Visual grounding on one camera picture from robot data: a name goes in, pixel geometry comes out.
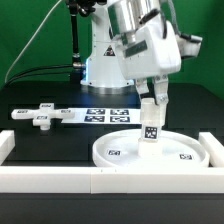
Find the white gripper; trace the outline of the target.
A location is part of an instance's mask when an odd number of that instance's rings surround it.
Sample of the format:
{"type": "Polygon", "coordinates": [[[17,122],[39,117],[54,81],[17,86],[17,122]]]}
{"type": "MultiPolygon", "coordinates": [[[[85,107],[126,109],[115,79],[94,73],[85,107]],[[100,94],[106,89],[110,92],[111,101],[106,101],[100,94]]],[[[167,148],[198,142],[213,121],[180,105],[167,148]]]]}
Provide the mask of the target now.
{"type": "Polygon", "coordinates": [[[167,104],[168,74],[179,72],[183,58],[197,57],[202,38],[195,35],[178,36],[169,21],[167,36],[163,26],[148,22],[135,33],[135,43],[116,44],[116,55],[125,79],[136,79],[135,88],[142,99],[149,94],[147,80],[152,79],[157,104],[167,104]]]}

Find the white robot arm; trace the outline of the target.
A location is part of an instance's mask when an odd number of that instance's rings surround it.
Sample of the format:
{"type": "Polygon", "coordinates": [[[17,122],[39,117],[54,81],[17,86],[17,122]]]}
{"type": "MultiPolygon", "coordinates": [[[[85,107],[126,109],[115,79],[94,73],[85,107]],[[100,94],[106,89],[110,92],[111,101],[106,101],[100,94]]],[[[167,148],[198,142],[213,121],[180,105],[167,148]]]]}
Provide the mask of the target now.
{"type": "Polygon", "coordinates": [[[168,76],[185,58],[198,55],[200,36],[178,29],[172,0],[83,0],[80,12],[92,22],[92,52],[82,83],[99,91],[116,92],[133,86],[153,102],[168,102],[168,76]]]}

